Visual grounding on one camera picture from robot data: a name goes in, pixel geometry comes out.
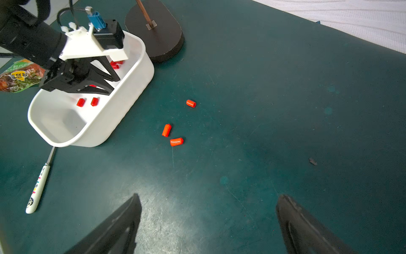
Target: white fabric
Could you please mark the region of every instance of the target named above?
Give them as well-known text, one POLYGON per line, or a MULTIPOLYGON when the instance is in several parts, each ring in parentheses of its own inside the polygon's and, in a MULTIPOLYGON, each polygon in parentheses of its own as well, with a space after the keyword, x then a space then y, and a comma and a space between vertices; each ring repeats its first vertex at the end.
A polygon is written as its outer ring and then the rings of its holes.
POLYGON ((406 53, 406 0, 254 0, 406 53))

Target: debris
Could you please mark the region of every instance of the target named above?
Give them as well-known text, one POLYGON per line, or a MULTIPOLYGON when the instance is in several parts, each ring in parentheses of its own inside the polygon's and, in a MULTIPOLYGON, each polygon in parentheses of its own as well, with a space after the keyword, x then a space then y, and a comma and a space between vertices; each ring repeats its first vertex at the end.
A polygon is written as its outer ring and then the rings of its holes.
POLYGON ((313 160, 313 158, 309 158, 309 162, 315 166, 317 166, 317 162, 313 160))

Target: dark green table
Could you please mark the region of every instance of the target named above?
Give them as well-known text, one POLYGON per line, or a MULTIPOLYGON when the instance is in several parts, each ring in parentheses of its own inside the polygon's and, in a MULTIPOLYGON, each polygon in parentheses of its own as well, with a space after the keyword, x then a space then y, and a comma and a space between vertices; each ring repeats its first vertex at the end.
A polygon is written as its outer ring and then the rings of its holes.
MULTIPOLYGON (((98 2, 78 5, 121 24, 135 4, 98 2)), ((136 253, 285 253, 281 193, 360 253, 406 252, 405 55, 250 0, 164 3, 183 49, 105 143, 58 150, 31 215, 51 150, 27 121, 38 88, 0 94, 6 253, 63 253, 132 193, 136 253)))

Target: white plastic bin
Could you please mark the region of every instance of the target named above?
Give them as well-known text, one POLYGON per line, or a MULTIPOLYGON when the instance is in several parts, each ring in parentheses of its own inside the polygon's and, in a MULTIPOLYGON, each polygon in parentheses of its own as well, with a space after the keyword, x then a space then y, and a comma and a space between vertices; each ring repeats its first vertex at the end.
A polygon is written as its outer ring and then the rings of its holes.
MULTIPOLYGON (((28 121, 50 145, 93 147, 103 143, 129 111, 154 74, 144 42, 137 36, 125 32, 130 43, 130 57, 115 70, 120 81, 110 82, 114 91, 109 95, 92 93, 52 92, 41 89, 28 109, 28 121), (91 106, 93 97, 99 98, 97 106, 91 106), (86 103, 76 103, 84 98, 86 103)), ((99 62, 93 63, 106 71, 99 62)))

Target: blue connector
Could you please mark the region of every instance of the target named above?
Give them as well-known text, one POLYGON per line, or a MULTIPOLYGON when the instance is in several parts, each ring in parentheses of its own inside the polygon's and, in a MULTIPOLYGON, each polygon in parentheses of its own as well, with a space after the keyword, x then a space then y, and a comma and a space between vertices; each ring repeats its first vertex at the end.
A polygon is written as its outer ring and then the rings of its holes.
POLYGON ((93 12, 93 8, 90 6, 87 6, 85 10, 87 13, 87 17, 96 29, 106 28, 104 20, 101 18, 100 14, 97 11, 93 12))

